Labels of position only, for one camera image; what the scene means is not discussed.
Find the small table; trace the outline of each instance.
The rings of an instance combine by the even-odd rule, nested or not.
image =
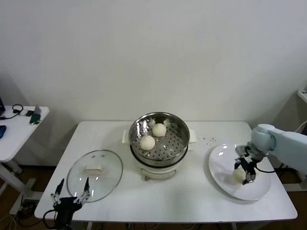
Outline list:
[[[197,136],[196,146],[183,159],[175,176],[165,181],[145,181],[134,165],[129,146],[122,144],[124,130],[132,122],[81,122],[73,134],[52,175],[35,216],[52,209],[50,194],[71,166],[84,154],[107,149],[123,161],[123,175],[117,188],[106,198],[86,203],[77,211],[75,221],[212,223],[295,219],[297,211],[275,173],[268,193],[258,201],[236,199],[224,192],[212,178],[208,157],[212,149],[225,143],[246,144],[251,129],[245,122],[187,122]],[[264,159],[262,167],[273,168]],[[60,194],[70,196],[66,183]]]
[[[24,106],[25,110],[34,110],[34,106]],[[12,106],[6,105],[6,111],[2,116],[11,117],[13,114]],[[45,119],[49,113],[48,107],[40,107],[41,109],[41,121]],[[21,173],[22,169],[13,160],[19,149],[29,139],[31,134],[36,130],[38,125],[30,124],[30,117],[20,116],[8,120],[0,120],[0,126],[5,125],[7,127],[3,137],[0,139],[0,162],[7,164],[13,169],[13,173],[8,171],[2,164],[0,164],[0,178],[5,181],[4,185],[0,188],[0,195],[7,187],[7,184],[18,190],[21,195],[16,200],[15,204],[10,210],[10,214],[15,215],[19,209],[22,195],[24,199],[39,200],[42,193],[34,192],[31,187],[35,183],[35,178],[29,179],[27,184],[22,183],[15,173]]]

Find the table leg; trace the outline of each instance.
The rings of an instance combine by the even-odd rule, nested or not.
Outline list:
[[[33,191],[0,164],[0,178],[25,196],[32,196]]]
[[[93,222],[88,222],[86,230],[92,230]]]
[[[20,168],[18,164],[15,162],[15,160],[10,160],[8,162],[5,162],[5,164],[9,166],[11,169],[13,169],[13,171],[17,174],[21,174],[23,171],[22,168]]]

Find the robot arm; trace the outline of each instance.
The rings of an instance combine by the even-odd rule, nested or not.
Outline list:
[[[268,155],[274,155],[279,161],[307,174],[307,136],[285,132],[272,125],[260,124],[253,129],[251,141],[244,146],[237,146],[235,169],[241,165],[246,172],[243,184],[255,180],[257,163]]]

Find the power cord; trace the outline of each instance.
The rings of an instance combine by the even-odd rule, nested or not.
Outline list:
[[[11,117],[0,116],[0,120],[8,120],[8,119],[12,119],[16,117],[24,110],[24,107],[21,104],[15,104],[12,106],[12,109],[13,109],[13,113],[15,114],[14,116],[11,116]]]
[[[304,121],[304,122],[297,128],[297,130],[294,131],[294,132],[297,133],[297,132],[301,129],[301,127],[302,127],[304,124],[306,124],[306,123],[307,123],[307,121]]]
[[[48,213],[50,213],[50,212],[55,212],[55,210],[54,210],[54,209],[51,209],[51,210],[45,212],[45,214],[43,215],[43,223],[44,223],[44,225],[46,226],[47,229],[52,229],[52,228],[46,223],[46,215],[47,215]]]
[[[29,227],[33,227],[34,225],[42,222],[42,220],[37,221],[34,224],[30,224],[30,225],[25,225],[21,222],[22,219],[28,219],[29,217],[31,217],[34,214],[34,211],[36,209],[36,203],[29,201],[23,204],[23,196],[22,196],[22,209],[20,211],[18,211],[17,213],[17,217],[18,217],[18,224],[24,228],[29,228]]]

